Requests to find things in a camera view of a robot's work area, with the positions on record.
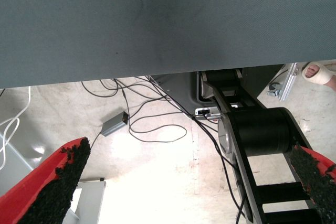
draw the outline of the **black cable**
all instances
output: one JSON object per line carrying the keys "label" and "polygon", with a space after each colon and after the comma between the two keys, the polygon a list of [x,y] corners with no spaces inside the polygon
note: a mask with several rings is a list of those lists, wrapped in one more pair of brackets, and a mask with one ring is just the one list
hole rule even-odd
{"label": "black cable", "polygon": [[98,135],[96,136],[95,140],[93,140],[93,142],[92,142],[92,144],[91,144],[91,149],[93,148],[93,145],[94,145],[94,143],[96,142],[96,140],[97,140],[98,136],[100,135],[100,133],[101,133],[101,132],[99,132]]}
{"label": "black cable", "polygon": [[[130,107],[129,107],[129,104],[128,104],[128,100],[127,100],[126,94],[125,94],[125,92],[124,92],[123,89],[122,89],[121,91],[122,91],[122,95],[123,95],[124,98],[125,98],[125,102],[126,102],[126,106],[127,106],[128,114],[130,115]],[[141,142],[144,142],[144,143],[172,143],[172,142],[175,142],[175,141],[177,141],[177,140],[183,138],[183,137],[187,134],[187,130],[186,130],[185,127],[180,126],[180,125],[177,125],[177,124],[165,124],[165,125],[162,125],[162,126],[160,126],[160,127],[154,128],[154,129],[152,129],[152,130],[148,130],[148,131],[142,131],[142,132],[140,132],[140,131],[135,131],[135,130],[133,130],[133,129],[132,129],[132,125],[133,125],[135,122],[137,122],[137,121],[139,121],[139,120],[141,120],[141,119],[144,119],[144,118],[152,118],[152,117],[156,117],[156,116],[163,116],[163,115],[170,115],[170,114],[177,114],[177,113],[180,113],[180,112],[170,112],[170,113],[164,113],[164,114],[159,114],[159,115],[143,116],[143,117],[140,117],[140,118],[136,119],[136,120],[133,121],[132,123],[131,123],[131,121],[130,121],[130,118],[133,117],[133,116],[130,116],[130,117],[129,117],[129,120],[128,120],[128,124],[129,124],[128,131],[129,131],[129,133],[130,133],[134,138],[136,138],[137,140],[139,140],[139,141],[141,141]],[[182,128],[182,129],[185,131],[185,133],[184,133],[183,136],[181,136],[181,137],[179,137],[179,138],[177,138],[177,139],[171,140],[171,141],[146,141],[146,140],[140,139],[140,138],[138,138],[137,136],[135,136],[134,134],[132,134],[132,132],[134,132],[134,133],[139,133],[139,134],[144,134],[144,133],[153,132],[153,131],[156,131],[156,130],[158,130],[158,129],[161,129],[161,128],[163,128],[163,127],[168,127],[168,126],[177,126],[177,127],[180,127],[180,128]]]}
{"label": "black cable", "polygon": [[208,119],[205,115],[203,115],[203,117],[204,117],[208,122],[218,125],[218,123],[215,123],[215,122],[211,121],[211,120]]}
{"label": "black cable", "polygon": [[[141,93],[135,91],[134,89],[131,89],[130,87],[126,86],[123,82],[121,82],[121,81],[118,80],[118,79],[115,79],[115,80],[116,80],[118,83],[120,83],[121,85],[124,86],[124,87],[122,87],[122,88],[128,88],[129,90],[133,91],[134,93],[136,93],[136,94],[138,94],[138,95],[140,95],[140,96],[142,96],[142,97],[144,97],[144,98],[150,99],[150,100],[156,99],[156,98],[153,98],[153,97],[148,97],[148,96],[146,96],[146,95],[143,95],[143,94],[141,94]],[[148,87],[148,86],[146,86],[146,85],[142,85],[142,84],[133,84],[132,86],[138,86],[138,85],[139,85],[139,86],[145,86],[145,87]]]}
{"label": "black cable", "polygon": [[215,130],[214,128],[210,127],[209,125],[205,124],[205,123],[202,123],[203,126],[209,128],[210,130],[213,130],[214,132],[217,132],[218,133],[218,130]]}
{"label": "black cable", "polygon": [[0,93],[0,97],[2,96],[2,94],[5,92],[6,89],[3,89]]}
{"label": "black cable", "polygon": [[82,83],[83,88],[87,92],[89,92],[90,94],[94,95],[95,97],[101,97],[101,98],[113,97],[113,96],[115,96],[118,93],[118,91],[116,90],[113,94],[110,94],[110,95],[98,95],[98,94],[92,93],[90,90],[88,90],[88,88],[85,87],[85,85],[84,85],[84,83],[82,81],[81,81],[81,83]]}
{"label": "black cable", "polygon": [[162,97],[160,98],[157,98],[157,99],[153,99],[153,100],[147,100],[145,102],[143,102],[140,107],[138,108],[137,111],[135,111],[132,115],[130,115],[130,118],[134,117],[136,114],[138,114],[140,112],[140,110],[142,109],[143,106],[145,106],[147,103],[150,103],[150,102],[155,102],[155,101],[165,101],[165,100],[161,100]]}
{"label": "black cable", "polygon": [[237,215],[237,219],[236,219],[236,224],[239,223],[240,215],[243,214],[243,206],[244,206],[245,199],[246,199],[246,194],[244,194],[243,198],[241,199],[241,204],[240,204],[240,207],[239,207],[239,211],[238,211],[238,215]]}
{"label": "black cable", "polygon": [[285,70],[285,71],[283,71],[283,72],[281,72],[280,74],[278,74],[277,76],[275,76],[269,83],[273,83],[280,75],[286,73],[287,71],[288,71],[288,69]]}
{"label": "black cable", "polygon": [[[116,84],[117,84],[117,81],[121,82],[121,81],[118,80],[118,79],[111,79],[111,80],[114,81]],[[103,87],[106,88],[106,89],[108,89],[108,90],[125,89],[125,88],[130,89],[129,87],[143,86],[143,87],[145,87],[145,88],[148,88],[148,89],[152,90],[154,93],[156,93],[156,94],[158,94],[158,95],[161,95],[160,93],[156,92],[156,91],[155,91],[154,89],[152,89],[151,87],[149,87],[149,86],[147,86],[147,85],[144,85],[144,84],[138,84],[138,83],[133,83],[133,84],[131,84],[131,85],[125,85],[125,84],[123,84],[124,87],[120,87],[120,88],[108,88],[108,87],[106,87],[106,85],[102,82],[102,80],[99,80],[99,81],[100,81],[100,83],[103,85]]]}
{"label": "black cable", "polygon": [[[211,135],[211,133],[205,128],[205,126],[206,127],[209,127],[208,125],[206,125],[206,124],[204,124],[204,123],[201,123],[199,120],[197,120],[197,118],[195,117],[195,115],[193,115],[193,114],[190,114],[189,113],[189,111],[185,108],[185,107],[183,107],[180,103],[178,103],[176,100],[174,100],[170,95],[168,95],[156,82],[155,82],[155,80],[153,79],[153,81],[151,80],[151,78],[152,77],[150,77],[150,76],[148,76],[147,77],[148,78],[148,80],[145,80],[145,79],[142,79],[142,78],[138,78],[138,79],[141,79],[141,80],[143,80],[143,81],[147,81],[147,82],[149,82],[156,90],[157,90],[157,94],[160,94],[161,95],[161,97],[159,97],[159,98],[150,98],[150,97],[146,97],[146,98],[148,98],[148,99],[150,99],[149,101],[146,101],[146,102],[144,102],[141,106],[140,106],[140,108],[136,111],[136,113],[138,113],[140,110],[141,110],[141,108],[145,105],[145,104],[147,104],[147,103],[149,103],[149,102],[152,102],[152,101],[163,101],[162,99],[164,99],[165,101],[167,101],[171,106],[173,106],[173,107],[175,107],[176,109],[178,109],[180,112],[182,112],[182,113],[184,113],[186,116],[188,116],[190,119],[192,119],[193,121],[195,121],[195,123],[209,136],[209,138],[212,140],[212,142],[213,142],[213,144],[215,145],[215,149],[216,149],[216,151],[217,151],[217,153],[220,155],[220,157],[221,157],[221,161],[222,161],[222,165],[223,165],[223,168],[224,168],[224,173],[225,173],[225,177],[226,177],[226,180],[227,180],[227,183],[228,183],[228,187],[229,187],[229,191],[230,191],[230,195],[231,195],[231,197],[232,197],[232,200],[233,200],[233,202],[235,203],[235,205],[237,206],[237,208],[239,209],[239,205],[238,205],[238,203],[237,203],[237,201],[236,201],[236,199],[235,199],[235,197],[234,197],[234,195],[233,195],[233,191],[232,191],[232,188],[231,188],[231,185],[230,185],[230,181],[229,181],[229,177],[228,177],[228,172],[227,172],[227,168],[226,168],[226,165],[225,165],[225,163],[224,163],[224,161],[226,161],[233,169],[237,169],[228,159],[226,159],[223,155],[222,155],[222,153],[221,153],[221,150],[220,150],[220,148],[219,148],[219,146],[218,146],[218,144],[217,144],[217,142],[216,142],[216,140],[214,139],[214,137]],[[117,79],[114,79],[115,80],[115,82],[118,84],[118,82],[121,84],[121,85],[123,85],[124,87],[122,87],[121,85],[120,85],[120,89],[121,89],[121,91],[122,91],[122,94],[123,94],[123,96],[124,96],[124,98],[125,98],[125,102],[126,102],[126,105],[127,105],[127,110],[128,110],[128,114],[130,115],[130,109],[129,109],[129,104],[128,104],[128,100],[127,100],[127,98],[126,98],[126,94],[125,94],[125,92],[124,92],[124,90],[123,90],[123,88],[128,88],[128,89],[130,89],[129,87],[127,87],[127,86],[125,86],[120,80],[117,80]],[[93,94],[92,92],[90,92],[85,86],[84,86],[84,84],[83,84],[83,82],[82,82],[82,85],[83,85],[83,87],[89,92],[89,93],[91,93],[92,95],[95,95],[95,96],[98,96],[98,97],[111,97],[111,95],[109,95],[109,96],[102,96],[102,95],[96,95],[96,94]],[[155,116],[162,116],[162,115],[166,115],[166,114],[160,114],[160,115],[153,115],[153,116],[144,116],[144,117],[141,117],[141,118],[138,118],[136,121],[138,121],[138,120],[141,120],[141,119],[143,119],[143,118],[149,118],[149,117],[155,117]],[[130,122],[130,120],[129,120],[129,133],[134,137],[134,138],[136,138],[137,140],[139,140],[139,141],[141,141],[141,142],[150,142],[150,143],[171,143],[171,142],[175,142],[175,141],[177,141],[177,140],[179,140],[179,139],[181,139],[181,138],[183,138],[186,134],[187,134],[187,130],[184,128],[184,127],[182,127],[182,126],[180,126],[180,125],[176,125],[176,124],[171,124],[171,125],[162,125],[162,126],[160,126],[160,127],[158,127],[158,128],[155,128],[155,129],[152,129],[152,130],[149,130],[149,131],[145,131],[145,132],[139,132],[139,133],[147,133],[147,132],[152,132],[152,131],[155,131],[155,130],[157,130],[157,129],[160,129],[160,128],[162,128],[162,127],[165,127],[165,126],[178,126],[178,127],[181,127],[181,128],[183,128],[184,130],[185,130],[185,134],[182,136],[182,137],[179,137],[179,138],[177,138],[177,139],[175,139],[175,140],[172,140],[172,141],[144,141],[144,140],[142,140],[142,139],[140,139],[140,138],[138,138],[138,137],[136,137],[134,134],[132,134],[132,132],[131,131],[133,131],[133,129],[132,129],[132,127],[131,127],[131,125],[133,125],[134,124],[134,122],[133,123],[131,123]]]}
{"label": "black cable", "polygon": [[[151,80],[150,80],[151,77],[148,77],[148,80],[149,82],[154,86],[156,87],[157,85],[154,84]],[[230,184],[230,180],[229,180],[229,177],[228,177],[228,172],[227,172],[227,168],[226,168],[226,165],[224,163],[224,161],[226,161],[233,169],[237,170],[237,168],[228,160],[226,159],[222,153],[221,153],[221,149],[219,148],[216,140],[214,139],[214,137],[211,135],[211,133],[202,125],[202,123],[197,120],[197,118],[193,115],[191,115],[182,105],[180,105],[176,100],[174,100],[170,95],[168,95],[160,86],[159,86],[159,89],[162,90],[162,92],[164,92],[172,101],[174,101],[175,103],[177,103],[179,106],[181,106],[181,108],[183,108],[186,112],[186,115],[188,117],[190,117],[193,121],[195,121],[195,123],[209,136],[209,138],[212,140],[213,144],[215,145],[215,149],[217,151],[217,153],[219,154],[220,156],[220,160],[222,161],[222,165],[223,165],[223,168],[224,168],[224,173],[225,173],[225,177],[226,177],[226,180],[227,180],[227,184],[228,184],[228,187],[229,187],[229,192],[230,192],[230,195],[232,197],[232,200],[234,202],[234,204],[236,205],[236,207],[239,209],[239,205],[235,199],[235,196],[233,195],[233,191],[232,191],[232,188],[231,188],[231,184]]]}

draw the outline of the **gray fabric surface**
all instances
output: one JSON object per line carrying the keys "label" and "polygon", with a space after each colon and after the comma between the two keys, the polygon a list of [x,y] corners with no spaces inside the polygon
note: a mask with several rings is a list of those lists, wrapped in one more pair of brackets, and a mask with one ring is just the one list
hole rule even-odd
{"label": "gray fabric surface", "polygon": [[336,0],[0,0],[0,87],[333,59]]}

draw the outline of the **black plastic mount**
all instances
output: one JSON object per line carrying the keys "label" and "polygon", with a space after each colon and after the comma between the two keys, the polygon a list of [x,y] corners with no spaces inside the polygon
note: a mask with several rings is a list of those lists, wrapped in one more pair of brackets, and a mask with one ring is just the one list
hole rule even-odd
{"label": "black plastic mount", "polygon": [[[246,223],[321,223],[290,165],[289,154],[295,144],[311,148],[292,114],[285,108],[265,108],[242,87],[236,69],[205,74],[204,84],[213,89],[213,101],[222,113],[219,142],[237,167],[234,174],[240,197],[247,196],[243,207]],[[283,153],[297,182],[257,186],[247,157],[275,153]],[[308,209],[265,213],[262,208],[263,204],[296,200],[305,200]]]}

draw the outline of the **small gray adapter box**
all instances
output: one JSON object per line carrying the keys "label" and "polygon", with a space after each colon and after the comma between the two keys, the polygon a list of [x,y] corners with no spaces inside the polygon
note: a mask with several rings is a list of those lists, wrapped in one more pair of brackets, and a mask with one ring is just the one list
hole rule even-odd
{"label": "small gray adapter box", "polygon": [[116,115],[110,120],[104,122],[100,133],[103,136],[108,136],[114,131],[127,125],[127,123],[128,123],[128,114],[126,112],[121,112],[120,114]]}

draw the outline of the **concrete floor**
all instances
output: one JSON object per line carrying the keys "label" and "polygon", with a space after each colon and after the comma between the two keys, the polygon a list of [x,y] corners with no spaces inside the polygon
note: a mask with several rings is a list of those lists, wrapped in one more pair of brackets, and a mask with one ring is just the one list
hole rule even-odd
{"label": "concrete floor", "polygon": [[[126,83],[137,81],[135,78],[122,80]],[[98,94],[111,93],[105,91],[99,81],[86,82],[86,85]],[[155,97],[146,88],[134,89]],[[113,98],[97,98],[88,94],[80,82],[32,87],[31,92],[30,107],[20,117],[22,123],[12,143],[33,166],[69,140],[81,136],[93,139],[104,121],[126,110],[121,92]],[[125,92],[131,113],[146,100],[129,90]],[[336,160],[335,92],[298,76],[285,102],[267,96],[266,90],[259,99],[269,108],[288,108],[312,147]],[[6,90],[0,98],[0,119],[15,115],[26,100],[27,88]],[[147,104],[141,116],[174,111],[168,103],[158,101]],[[186,137],[174,143],[142,143],[130,136],[124,127],[108,137],[98,138],[82,178],[107,179],[100,224],[235,222],[237,209],[228,193],[220,159],[212,142],[196,124],[175,114],[143,120],[134,128],[151,129],[169,123],[184,126]],[[183,130],[167,127],[141,137],[164,141],[181,134]],[[253,157],[250,161],[257,184],[293,181],[281,155]],[[238,197],[230,168],[229,173]],[[266,206],[265,209],[300,206],[298,203],[297,206]]]}

